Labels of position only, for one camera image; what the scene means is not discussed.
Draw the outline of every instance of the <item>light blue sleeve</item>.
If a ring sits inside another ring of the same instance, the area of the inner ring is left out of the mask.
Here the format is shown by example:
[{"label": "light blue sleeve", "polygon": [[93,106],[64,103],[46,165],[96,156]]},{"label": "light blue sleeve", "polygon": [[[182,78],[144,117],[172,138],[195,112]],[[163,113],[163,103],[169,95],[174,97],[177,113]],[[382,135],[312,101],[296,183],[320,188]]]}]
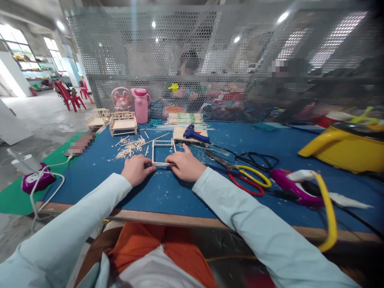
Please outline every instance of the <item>light blue sleeve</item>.
[{"label": "light blue sleeve", "polygon": [[212,169],[192,190],[242,236],[276,287],[359,287],[272,210]]},{"label": "light blue sleeve", "polygon": [[131,189],[113,173],[0,264],[0,287],[65,287],[86,239]]}]

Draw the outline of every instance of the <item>forearm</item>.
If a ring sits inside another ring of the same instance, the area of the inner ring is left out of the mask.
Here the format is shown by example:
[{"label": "forearm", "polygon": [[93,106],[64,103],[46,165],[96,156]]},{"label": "forearm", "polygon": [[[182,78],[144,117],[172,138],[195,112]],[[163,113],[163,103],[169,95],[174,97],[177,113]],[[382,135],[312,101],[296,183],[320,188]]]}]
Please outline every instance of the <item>forearm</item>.
[{"label": "forearm", "polygon": [[205,170],[193,191],[244,238],[277,287],[358,286],[272,210],[212,169]]},{"label": "forearm", "polygon": [[5,266],[18,271],[9,265],[31,265],[49,282],[66,281],[86,239],[131,189],[128,180],[112,174],[76,205],[22,242]]}]

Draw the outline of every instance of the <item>hand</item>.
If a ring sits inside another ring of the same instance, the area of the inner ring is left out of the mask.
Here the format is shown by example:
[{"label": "hand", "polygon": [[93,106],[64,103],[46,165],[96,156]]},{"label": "hand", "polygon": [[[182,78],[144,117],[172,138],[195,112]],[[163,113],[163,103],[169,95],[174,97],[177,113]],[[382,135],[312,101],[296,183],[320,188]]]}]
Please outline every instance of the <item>hand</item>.
[{"label": "hand", "polygon": [[134,155],[125,160],[121,175],[130,182],[132,187],[135,187],[143,182],[149,174],[156,171],[155,166],[145,168],[148,164],[152,164],[152,160],[145,158],[142,154]]},{"label": "hand", "polygon": [[166,163],[174,163],[171,169],[181,180],[196,182],[207,168],[193,155],[186,144],[183,144],[185,153],[176,152],[165,159]]}]

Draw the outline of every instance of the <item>red chair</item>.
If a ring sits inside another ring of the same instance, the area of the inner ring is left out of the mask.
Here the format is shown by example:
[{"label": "red chair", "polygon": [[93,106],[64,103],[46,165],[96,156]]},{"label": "red chair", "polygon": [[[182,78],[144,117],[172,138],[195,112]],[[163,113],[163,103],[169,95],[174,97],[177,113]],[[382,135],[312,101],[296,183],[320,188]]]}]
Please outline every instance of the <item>red chair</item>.
[{"label": "red chair", "polygon": [[80,95],[81,95],[81,98],[83,98],[83,94],[84,94],[85,100],[87,100],[88,88],[87,88],[87,84],[85,83],[85,80],[83,80],[83,84],[84,84],[84,88],[80,88]]},{"label": "red chair", "polygon": [[72,103],[72,106],[73,106],[73,109],[75,110],[75,112],[77,112],[75,104],[78,106],[78,108],[80,108],[79,101],[83,105],[84,109],[87,109],[87,108],[85,108],[84,103],[81,100],[80,96],[71,97],[68,93],[68,90],[66,90],[66,88],[64,88],[63,84],[61,84],[59,82],[54,82],[53,84],[60,90],[60,93],[63,96],[63,100],[64,100],[64,102],[68,108],[68,111],[71,110],[69,108],[69,102]]}]

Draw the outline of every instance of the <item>yellow cable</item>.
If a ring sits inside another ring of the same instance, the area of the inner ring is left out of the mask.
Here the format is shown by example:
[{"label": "yellow cable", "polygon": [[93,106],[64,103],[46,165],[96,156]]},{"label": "yellow cable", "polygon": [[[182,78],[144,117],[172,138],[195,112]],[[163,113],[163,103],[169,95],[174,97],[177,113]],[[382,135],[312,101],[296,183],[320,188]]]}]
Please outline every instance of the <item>yellow cable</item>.
[{"label": "yellow cable", "polygon": [[264,174],[260,173],[258,170],[255,170],[251,167],[248,167],[248,166],[243,166],[243,165],[236,165],[237,168],[242,168],[242,169],[246,169],[246,170],[250,170],[252,172],[254,172],[256,175],[258,175],[260,178],[262,178],[262,180],[265,181],[265,183],[263,182],[260,182],[259,180],[255,179],[254,177],[252,177],[250,174],[248,174],[247,172],[245,172],[244,170],[241,170],[239,169],[239,172],[243,175],[245,175],[246,177],[248,177],[249,179],[251,179],[253,182],[259,184],[260,186],[263,186],[265,188],[270,188],[272,186],[272,183],[271,181],[266,177],[264,176]]},{"label": "yellow cable", "polygon": [[325,185],[323,178],[319,174],[314,173],[314,175],[320,187],[320,192],[321,192],[321,196],[323,197],[325,211],[328,219],[327,240],[325,240],[325,242],[321,244],[318,248],[321,252],[326,252],[330,250],[330,248],[332,248],[337,241],[336,216],[335,216],[335,211],[333,210],[331,198],[329,197],[329,194],[328,194],[327,186]]}]

